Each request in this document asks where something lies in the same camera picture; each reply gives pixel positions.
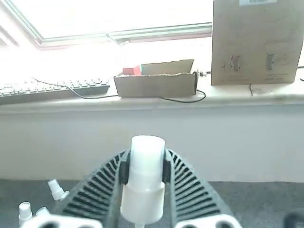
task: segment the red object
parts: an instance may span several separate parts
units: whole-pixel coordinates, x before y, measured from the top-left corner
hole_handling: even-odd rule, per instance
[[[123,74],[140,76],[140,75],[142,75],[142,67],[141,67],[141,65],[138,65],[133,68],[123,68]]]

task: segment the cardboard box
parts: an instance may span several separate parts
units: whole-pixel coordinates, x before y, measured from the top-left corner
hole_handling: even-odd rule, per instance
[[[294,82],[303,12],[304,0],[214,0],[211,84]]]
[[[142,64],[142,75],[115,76],[121,97],[185,97],[195,95],[198,69],[193,59]]]

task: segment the white plastic cap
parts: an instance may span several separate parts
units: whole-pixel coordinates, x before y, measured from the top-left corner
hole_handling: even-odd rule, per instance
[[[26,221],[33,218],[33,213],[29,202],[23,202],[19,205],[19,225],[22,226]]]
[[[67,197],[69,194],[70,194],[70,192],[69,192],[69,191],[65,191],[65,192],[62,194],[62,196],[61,196],[60,200],[64,200],[64,199],[65,199],[65,197]]]
[[[37,212],[36,212],[36,216],[39,216],[39,215],[49,215],[49,211],[46,207],[42,207],[40,208]]]
[[[47,182],[49,189],[51,189],[52,196],[55,201],[59,200],[64,194],[62,187],[60,187],[56,179],[49,180]]]
[[[132,138],[129,180],[123,186],[121,214],[137,228],[159,221],[163,215],[162,182],[165,141],[139,135]]]
[[[129,184],[140,189],[158,189],[162,182],[165,141],[150,135],[132,138]]]

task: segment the small white bottle cap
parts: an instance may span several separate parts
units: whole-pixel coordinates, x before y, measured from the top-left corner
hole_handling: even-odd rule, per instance
[[[65,192],[62,194],[62,196],[61,196],[61,198],[60,198],[60,201],[64,200],[65,197],[67,197],[69,194],[70,194],[69,191],[65,191]]]
[[[49,188],[51,189],[52,196],[55,201],[59,200],[64,194],[62,187],[60,187],[56,179],[49,180],[47,182]]]
[[[49,215],[49,211],[46,207],[42,207],[40,208],[37,212],[36,212],[36,216],[39,216],[39,215]]]
[[[150,135],[132,138],[129,184],[142,190],[158,189],[162,182],[165,141]]]
[[[26,221],[33,218],[33,213],[29,202],[23,202],[19,205],[19,225],[22,226]]]

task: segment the keyboard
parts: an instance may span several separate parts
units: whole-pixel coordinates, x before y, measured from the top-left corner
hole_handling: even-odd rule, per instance
[[[109,85],[101,79],[58,81],[54,85],[35,79],[20,84],[3,84],[0,85],[0,105],[79,97],[68,87],[87,98],[105,95]]]

